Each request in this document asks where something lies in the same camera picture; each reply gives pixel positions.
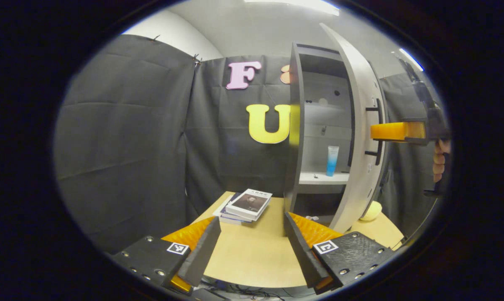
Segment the yellow letter u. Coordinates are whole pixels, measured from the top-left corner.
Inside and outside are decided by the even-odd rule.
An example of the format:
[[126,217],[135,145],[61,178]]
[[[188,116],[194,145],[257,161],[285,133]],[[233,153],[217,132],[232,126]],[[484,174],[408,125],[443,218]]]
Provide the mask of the yellow letter u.
[[260,143],[280,143],[289,136],[289,114],[290,105],[277,105],[274,107],[280,116],[278,130],[275,133],[269,133],[265,130],[265,113],[269,111],[268,105],[249,105],[246,111],[250,113],[250,122],[248,131],[250,136]]

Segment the cabinet door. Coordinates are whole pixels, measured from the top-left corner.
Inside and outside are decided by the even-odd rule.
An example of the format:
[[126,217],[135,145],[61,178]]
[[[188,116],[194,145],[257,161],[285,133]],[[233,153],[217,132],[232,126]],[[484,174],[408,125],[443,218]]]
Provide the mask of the cabinet door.
[[370,137],[370,126],[385,120],[378,79],[368,61],[337,32],[320,24],[347,68],[354,103],[354,139],[350,177],[330,228],[345,232],[364,213],[378,183],[384,147]]

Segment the ceiling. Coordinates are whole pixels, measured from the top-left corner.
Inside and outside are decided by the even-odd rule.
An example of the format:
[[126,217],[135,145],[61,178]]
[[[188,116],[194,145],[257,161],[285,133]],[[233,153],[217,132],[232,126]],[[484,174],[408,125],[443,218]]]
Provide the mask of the ceiling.
[[200,31],[226,57],[239,55],[290,56],[293,42],[335,48],[319,23],[348,40],[369,60],[379,77],[403,72],[391,54],[399,46],[345,8],[330,15],[281,3],[244,0],[189,0],[170,11]]

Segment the wooden table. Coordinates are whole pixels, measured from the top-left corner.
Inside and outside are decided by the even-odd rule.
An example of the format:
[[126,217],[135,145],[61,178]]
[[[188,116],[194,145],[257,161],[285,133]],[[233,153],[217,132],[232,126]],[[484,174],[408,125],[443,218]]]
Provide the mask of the wooden table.
[[[225,192],[194,222],[211,217],[214,210],[232,195],[233,192]],[[220,223],[220,228],[222,232],[205,269],[206,276],[260,288],[306,285],[296,255],[284,236],[283,198],[272,198],[255,223]],[[403,238],[382,213],[371,222],[357,221],[351,231],[359,231],[391,248],[399,247]]]

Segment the black handle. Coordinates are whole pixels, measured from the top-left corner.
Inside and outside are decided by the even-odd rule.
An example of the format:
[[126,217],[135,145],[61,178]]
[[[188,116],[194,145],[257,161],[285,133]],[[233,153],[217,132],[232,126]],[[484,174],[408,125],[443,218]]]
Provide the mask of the black handle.
[[450,159],[450,154],[448,153],[443,153],[443,156],[445,157],[445,170],[443,170],[443,173],[441,174],[441,179],[434,184],[434,190],[424,190],[423,195],[424,196],[430,196],[430,197],[440,197],[445,195],[445,191],[447,190],[447,185],[449,184],[449,178],[450,178],[450,168],[451,168],[451,159]]
[[[384,123],[382,120],[382,107],[380,106],[380,99],[376,99],[376,108],[365,108],[366,111],[377,111],[378,112],[378,124]],[[370,156],[376,156],[376,162],[374,165],[380,164],[380,158],[382,157],[382,143],[383,141],[378,141],[378,149],[376,152],[371,152],[370,150],[366,150],[365,154]]]

